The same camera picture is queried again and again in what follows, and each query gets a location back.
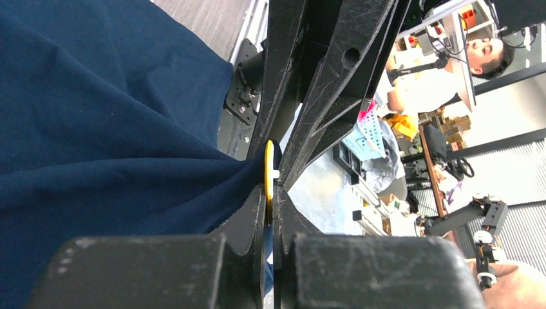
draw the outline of white shirt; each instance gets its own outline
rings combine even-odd
[[[420,49],[414,48],[414,50],[417,50],[421,54],[416,61],[408,64],[407,61],[404,61],[403,57],[399,57],[400,53],[397,53],[397,65],[400,63],[399,59],[404,62],[404,66],[407,68],[431,63],[436,60],[435,55],[424,57]],[[457,93],[458,82],[452,73],[444,69],[432,69],[404,75],[399,77],[396,83],[400,87],[400,90],[402,90],[401,96],[405,104],[402,114],[417,116],[417,113],[434,111],[451,100]],[[384,73],[377,87],[377,96],[383,102],[387,103],[386,94],[389,91],[392,91],[392,87],[390,87],[386,73]]]

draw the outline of wooden floor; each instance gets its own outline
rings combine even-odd
[[[229,59],[250,0],[154,0],[220,57]]]

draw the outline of white wall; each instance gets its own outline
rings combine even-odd
[[[472,129],[464,133],[468,147],[546,127],[546,74],[476,97],[470,113],[464,103],[446,108],[451,117],[469,115]]]

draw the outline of black hair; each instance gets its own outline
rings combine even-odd
[[[512,64],[515,51],[515,48],[503,42],[502,50],[500,51],[498,59],[493,59],[488,63],[482,64],[483,73],[473,75],[475,77],[487,80],[501,76],[502,73],[504,73],[504,71],[506,71],[506,69],[510,66],[510,64]]]

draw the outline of blue cloth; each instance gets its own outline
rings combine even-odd
[[[148,0],[0,1],[0,308],[75,236],[207,233],[263,179],[216,150],[232,67]]]

